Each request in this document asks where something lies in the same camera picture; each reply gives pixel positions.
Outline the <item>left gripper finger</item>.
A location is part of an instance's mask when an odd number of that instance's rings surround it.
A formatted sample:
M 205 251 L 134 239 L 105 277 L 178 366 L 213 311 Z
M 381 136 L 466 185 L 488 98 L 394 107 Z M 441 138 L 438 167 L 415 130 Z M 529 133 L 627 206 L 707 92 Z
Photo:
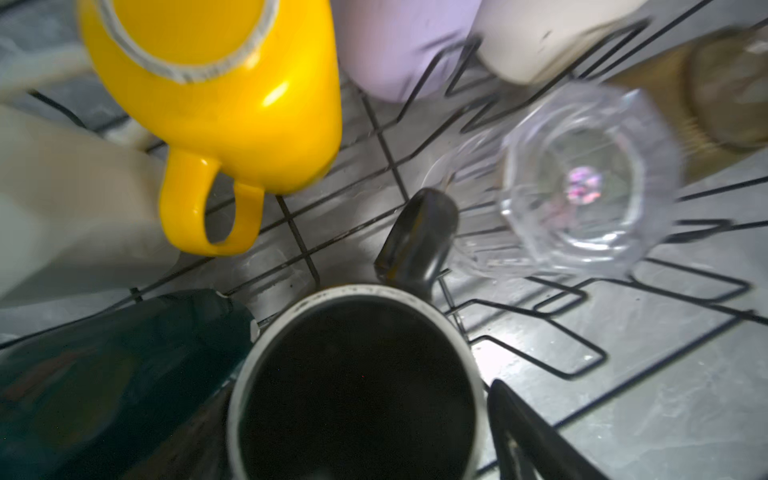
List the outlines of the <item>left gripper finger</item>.
M 487 412 L 502 479 L 606 479 L 499 379 L 490 386 Z

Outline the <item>black mug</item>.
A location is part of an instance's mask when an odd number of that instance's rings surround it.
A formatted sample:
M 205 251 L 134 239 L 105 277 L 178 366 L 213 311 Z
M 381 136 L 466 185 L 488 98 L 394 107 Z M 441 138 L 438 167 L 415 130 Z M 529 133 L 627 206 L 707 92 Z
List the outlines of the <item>black mug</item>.
M 432 303 L 458 225 L 424 188 L 404 206 L 374 283 L 297 301 L 237 377 L 227 452 L 237 479 L 467 479 L 481 449 L 482 382 Z

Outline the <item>clear glass cup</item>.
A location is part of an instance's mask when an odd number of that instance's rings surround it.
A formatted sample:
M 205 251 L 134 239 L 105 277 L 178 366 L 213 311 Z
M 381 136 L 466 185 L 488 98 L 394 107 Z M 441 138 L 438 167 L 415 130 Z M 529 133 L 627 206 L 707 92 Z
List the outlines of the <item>clear glass cup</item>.
M 620 279 L 671 233 L 683 167 L 643 91 L 576 82 L 453 147 L 424 182 L 458 209 L 455 271 Z

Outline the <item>cream mug green outside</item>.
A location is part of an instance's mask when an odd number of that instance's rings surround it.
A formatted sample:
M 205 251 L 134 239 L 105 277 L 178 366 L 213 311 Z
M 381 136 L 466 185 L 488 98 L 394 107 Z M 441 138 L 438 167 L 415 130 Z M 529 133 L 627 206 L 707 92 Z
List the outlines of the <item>cream mug green outside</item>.
M 189 290 L 4 343 L 2 477 L 121 477 L 225 385 L 252 320 L 231 298 Z

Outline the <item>olive green glass cup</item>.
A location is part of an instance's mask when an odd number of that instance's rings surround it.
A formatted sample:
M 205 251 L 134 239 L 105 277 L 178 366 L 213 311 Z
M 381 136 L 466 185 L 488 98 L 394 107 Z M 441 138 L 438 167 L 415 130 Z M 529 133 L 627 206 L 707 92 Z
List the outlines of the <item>olive green glass cup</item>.
M 706 34 L 607 82 L 650 96 L 683 147 L 686 185 L 767 147 L 765 25 Z

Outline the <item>white mug red inside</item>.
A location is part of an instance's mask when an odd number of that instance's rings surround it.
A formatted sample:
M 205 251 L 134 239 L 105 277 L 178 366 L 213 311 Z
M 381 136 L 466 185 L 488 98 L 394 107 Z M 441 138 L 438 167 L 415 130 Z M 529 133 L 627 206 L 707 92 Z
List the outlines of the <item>white mug red inside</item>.
M 641 8 L 643 0 L 489 0 L 472 27 L 477 57 L 516 85 L 553 79 Z

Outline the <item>lavender plastic cup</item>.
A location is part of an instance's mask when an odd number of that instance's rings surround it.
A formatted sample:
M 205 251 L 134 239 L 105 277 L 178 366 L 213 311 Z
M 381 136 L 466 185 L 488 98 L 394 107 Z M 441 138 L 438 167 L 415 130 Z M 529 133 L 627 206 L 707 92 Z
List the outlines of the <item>lavender plastic cup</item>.
M 340 67 L 369 96 L 402 104 L 438 53 L 468 38 L 480 5 L 469 0 L 333 1 Z

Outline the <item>yellow mug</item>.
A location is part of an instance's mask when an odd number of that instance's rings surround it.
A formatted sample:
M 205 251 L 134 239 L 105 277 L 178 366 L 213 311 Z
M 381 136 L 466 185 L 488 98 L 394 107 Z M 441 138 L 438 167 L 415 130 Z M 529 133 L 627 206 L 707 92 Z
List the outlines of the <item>yellow mug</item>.
M 167 144 L 164 233 L 247 251 L 264 198 L 322 178 L 342 139 L 326 1 L 80 1 L 82 41 L 118 105 Z

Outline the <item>white ceramic mug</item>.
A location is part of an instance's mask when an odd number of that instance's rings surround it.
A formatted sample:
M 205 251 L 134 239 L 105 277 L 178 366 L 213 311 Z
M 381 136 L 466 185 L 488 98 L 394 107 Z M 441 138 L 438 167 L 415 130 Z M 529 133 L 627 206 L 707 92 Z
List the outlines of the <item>white ceramic mug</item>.
M 132 120 L 100 136 L 2 108 L 3 306 L 137 287 L 175 265 L 151 139 Z

